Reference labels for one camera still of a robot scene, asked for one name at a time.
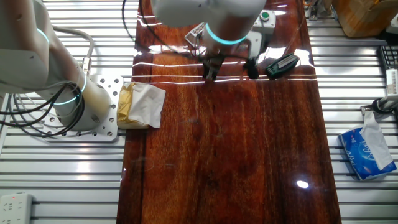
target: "robotic arm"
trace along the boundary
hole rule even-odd
[[[248,36],[258,39],[261,34],[251,33],[259,19],[266,0],[152,0],[155,16],[167,26],[181,27],[205,23],[203,42],[210,58],[205,66],[204,78],[215,79],[224,58],[232,55],[236,47]]]

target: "green button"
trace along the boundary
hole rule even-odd
[[[263,13],[261,13],[261,20],[263,20],[263,21],[268,21],[269,20],[269,14],[268,14],[268,12],[263,12]]]

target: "glossy wooden tabletop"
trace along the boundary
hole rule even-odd
[[[194,26],[163,26],[143,6],[159,36],[186,49]],[[229,59],[205,82],[200,63],[157,54],[138,23],[137,41],[153,51],[137,48],[133,80],[166,98],[160,129],[127,132],[117,223],[341,223],[302,1],[266,9],[277,25],[258,80]],[[264,68],[292,52],[299,66],[269,80]]]

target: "white tissue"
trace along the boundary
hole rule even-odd
[[[364,117],[364,126],[359,132],[368,145],[379,170],[383,170],[392,162],[387,142],[384,139],[380,125],[374,119],[372,111],[366,111]]]
[[[160,128],[160,112],[163,109],[166,91],[141,83],[137,83],[132,89],[129,120],[136,120],[154,128]]]

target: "metal mounting plate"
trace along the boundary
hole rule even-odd
[[[65,136],[55,136],[52,138],[44,138],[47,142],[115,142],[118,137],[117,112],[119,103],[119,92],[123,86],[123,78],[121,76],[107,76],[107,75],[91,75],[90,79],[101,85],[111,98],[111,109],[108,117],[97,128],[92,131],[69,131]],[[52,126],[62,126],[58,118],[47,116],[45,124]],[[50,128],[44,126],[44,131],[56,133],[58,128]]]

